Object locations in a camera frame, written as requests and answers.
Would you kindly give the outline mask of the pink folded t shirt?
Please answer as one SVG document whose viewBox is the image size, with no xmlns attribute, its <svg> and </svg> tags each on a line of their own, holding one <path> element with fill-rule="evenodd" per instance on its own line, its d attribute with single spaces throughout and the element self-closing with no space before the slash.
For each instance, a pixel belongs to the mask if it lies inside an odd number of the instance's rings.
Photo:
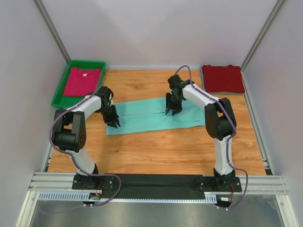
<svg viewBox="0 0 303 227">
<path fill-rule="evenodd" d="M 72 67 L 63 95 L 71 97 L 85 97 L 95 91 L 102 70 L 83 70 Z"/>
</svg>

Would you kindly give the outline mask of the aluminium frame rail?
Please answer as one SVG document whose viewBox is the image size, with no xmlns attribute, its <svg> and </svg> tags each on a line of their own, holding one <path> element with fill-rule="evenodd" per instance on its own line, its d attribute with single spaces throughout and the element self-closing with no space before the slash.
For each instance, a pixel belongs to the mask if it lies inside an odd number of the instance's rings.
<svg viewBox="0 0 303 227">
<path fill-rule="evenodd" d="M 29 191 L 71 191 L 74 173 L 35 172 Z M 247 194 L 287 195 L 284 180 L 279 175 L 250 175 Z"/>
</svg>

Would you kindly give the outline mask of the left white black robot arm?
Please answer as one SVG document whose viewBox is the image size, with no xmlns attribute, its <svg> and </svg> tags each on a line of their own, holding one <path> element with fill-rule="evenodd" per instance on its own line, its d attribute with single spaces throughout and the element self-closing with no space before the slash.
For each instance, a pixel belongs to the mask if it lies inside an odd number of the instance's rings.
<svg viewBox="0 0 303 227">
<path fill-rule="evenodd" d="M 93 113 L 100 113 L 107 126 L 120 127 L 113 97 L 114 93 L 110 88 L 100 86 L 97 91 L 89 93 L 73 107 L 55 112 L 49 140 L 53 148 L 68 155 L 76 167 L 73 189 L 101 189 L 103 177 L 98 175 L 97 165 L 85 148 L 86 119 Z"/>
</svg>

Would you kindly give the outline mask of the teal t shirt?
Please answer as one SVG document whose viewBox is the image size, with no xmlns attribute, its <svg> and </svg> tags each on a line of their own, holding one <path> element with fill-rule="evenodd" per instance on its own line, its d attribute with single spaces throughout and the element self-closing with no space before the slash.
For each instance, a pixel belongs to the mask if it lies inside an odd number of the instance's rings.
<svg viewBox="0 0 303 227">
<path fill-rule="evenodd" d="M 164 97 L 121 102 L 115 106 L 121 126 L 107 126 L 107 136 L 205 126 L 204 111 L 190 100 L 183 101 L 182 111 L 174 116 L 165 114 Z"/>
</svg>

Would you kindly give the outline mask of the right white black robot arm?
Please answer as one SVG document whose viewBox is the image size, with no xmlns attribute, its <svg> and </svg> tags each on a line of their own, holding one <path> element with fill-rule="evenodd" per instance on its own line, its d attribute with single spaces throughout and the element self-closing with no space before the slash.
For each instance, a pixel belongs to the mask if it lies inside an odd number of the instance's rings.
<svg viewBox="0 0 303 227">
<path fill-rule="evenodd" d="M 179 75 L 168 79 L 171 91 L 166 94 L 166 112 L 176 115 L 182 111 L 182 102 L 189 100 L 205 113 L 205 128 L 214 139 L 215 167 L 213 185 L 219 191 L 228 188 L 235 179 L 231 167 L 231 142 L 235 134 L 236 121 L 228 98 L 219 99 L 201 90 L 192 80 L 183 81 Z"/>
</svg>

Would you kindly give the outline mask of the green plastic tray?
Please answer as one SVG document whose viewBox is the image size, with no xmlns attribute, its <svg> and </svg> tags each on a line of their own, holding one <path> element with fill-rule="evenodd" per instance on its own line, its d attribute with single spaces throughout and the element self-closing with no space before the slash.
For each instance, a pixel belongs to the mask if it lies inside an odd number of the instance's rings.
<svg viewBox="0 0 303 227">
<path fill-rule="evenodd" d="M 65 71 L 51 105 L 67 109 L 94 92 L 102 83 L 106 69 L 103 61 L 72 60 Z"/>
</svg>

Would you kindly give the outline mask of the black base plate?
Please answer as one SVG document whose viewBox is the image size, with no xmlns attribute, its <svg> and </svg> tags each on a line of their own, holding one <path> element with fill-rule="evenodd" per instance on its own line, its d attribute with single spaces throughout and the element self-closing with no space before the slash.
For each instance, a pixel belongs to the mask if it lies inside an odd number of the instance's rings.
<svg viewBox="0 0 303 227">
<path fill-rule="evenodd" d="M 203 175 L 156 175 L 156 174 L 107 174 L 102 176 L 103 198 L 123 199 L 204 199 L 205 192 L 241 192 L 240 179 L 227 185 L 218 185 L 214 176 Z"/>
</svg>

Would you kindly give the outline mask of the dark red folded t shirt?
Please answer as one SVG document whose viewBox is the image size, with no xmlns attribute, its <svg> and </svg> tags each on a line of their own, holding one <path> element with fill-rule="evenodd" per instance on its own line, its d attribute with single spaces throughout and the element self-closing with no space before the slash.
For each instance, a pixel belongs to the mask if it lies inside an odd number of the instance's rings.
<svg viewBox="0 0 303 227">
<path fill-rule="evenodd" d="M 212 66 L 201 67 L 203 87 L 208 93 L 244 94 L 245 88 L 239 66 Z"/>
</svg>

